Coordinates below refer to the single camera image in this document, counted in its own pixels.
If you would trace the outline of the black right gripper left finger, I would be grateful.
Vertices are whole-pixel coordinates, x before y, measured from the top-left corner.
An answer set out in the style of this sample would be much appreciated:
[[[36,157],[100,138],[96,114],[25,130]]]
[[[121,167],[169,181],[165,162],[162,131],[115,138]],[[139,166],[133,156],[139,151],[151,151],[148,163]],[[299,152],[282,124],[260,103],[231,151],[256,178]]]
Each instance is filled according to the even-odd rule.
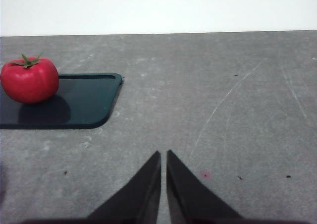
[[[156,151],[130,181],[90,215],[90,221],[156,221],[161,192],[161,154]]]

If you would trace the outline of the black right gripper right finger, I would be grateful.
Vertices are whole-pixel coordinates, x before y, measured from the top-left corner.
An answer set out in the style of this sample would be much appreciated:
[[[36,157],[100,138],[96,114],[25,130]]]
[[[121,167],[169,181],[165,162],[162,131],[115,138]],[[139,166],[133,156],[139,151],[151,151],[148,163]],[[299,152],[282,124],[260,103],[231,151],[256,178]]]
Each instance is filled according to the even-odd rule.
[[[172,151],[167,151],[166,187],[187,221],[241,220],[242,216],[205,187]]]

